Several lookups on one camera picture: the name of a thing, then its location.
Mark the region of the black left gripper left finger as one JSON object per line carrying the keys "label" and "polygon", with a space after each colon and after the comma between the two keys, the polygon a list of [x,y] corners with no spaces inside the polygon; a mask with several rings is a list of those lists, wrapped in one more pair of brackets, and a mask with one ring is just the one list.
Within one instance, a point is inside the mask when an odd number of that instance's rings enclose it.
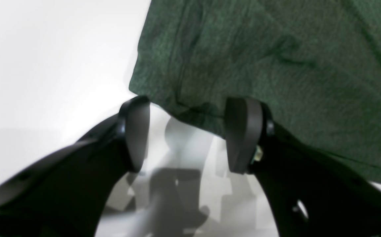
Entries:
{"label": "black left gripper left finger", "polygon": [[150,101],[136,96],[74,144],[0,185],[0,237],[93,237],[115,184],[139,172]]}

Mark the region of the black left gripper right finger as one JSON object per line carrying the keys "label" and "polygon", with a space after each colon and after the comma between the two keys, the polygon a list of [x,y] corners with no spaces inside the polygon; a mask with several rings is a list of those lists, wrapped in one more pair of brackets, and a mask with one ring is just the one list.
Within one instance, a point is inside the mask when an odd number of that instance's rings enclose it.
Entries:
{"label": "black left gripper right finger", "polygon": [[298,141],[257,99],[226,100],[229,170],[260,183],[281,237],[381,237],[381,190]]}

